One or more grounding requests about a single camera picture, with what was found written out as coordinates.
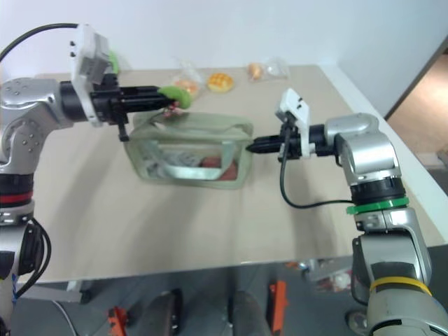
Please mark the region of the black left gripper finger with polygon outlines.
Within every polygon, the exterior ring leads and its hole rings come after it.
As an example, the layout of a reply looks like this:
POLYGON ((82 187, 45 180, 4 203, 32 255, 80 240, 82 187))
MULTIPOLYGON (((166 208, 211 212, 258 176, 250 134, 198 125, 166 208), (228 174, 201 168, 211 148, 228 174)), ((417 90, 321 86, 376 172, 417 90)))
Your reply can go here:
POLYGON ((140 85, 121 87, 120 92, 122 98, 164 98, 159 89, 154 85, 140 85))
POLYGON ((156 111, 171 106, 175 101, 165 96, 130 97, 121 99, 121 106, 126 113, 156 111))

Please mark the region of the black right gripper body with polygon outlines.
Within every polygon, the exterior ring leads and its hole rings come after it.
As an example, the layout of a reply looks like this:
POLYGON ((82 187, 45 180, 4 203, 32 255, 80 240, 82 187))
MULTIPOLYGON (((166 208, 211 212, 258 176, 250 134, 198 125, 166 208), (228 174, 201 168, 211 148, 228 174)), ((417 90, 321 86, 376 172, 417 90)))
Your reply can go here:
POLYGON ((299 160, 302 156, 300 144, 300 131, 298 126, 292 119, 286 118, 281 126, 280 133, 280 150, 278 161, 299 160))

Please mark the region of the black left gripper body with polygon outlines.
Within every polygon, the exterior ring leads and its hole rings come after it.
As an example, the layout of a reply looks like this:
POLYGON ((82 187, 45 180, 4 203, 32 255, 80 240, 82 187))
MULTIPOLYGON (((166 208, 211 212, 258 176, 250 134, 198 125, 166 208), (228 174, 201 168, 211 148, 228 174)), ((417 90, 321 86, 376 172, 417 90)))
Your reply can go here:
POLYGON ((123 92, 118 84, 118 75, 115 73, 105 74, 102 82, 94 84, 93 89, 90 97, 99 120, 109 125, 116 125, 119 140, 121 142, 129 141, 130 138, 125 127, 129 120, 121 105, 123 92))

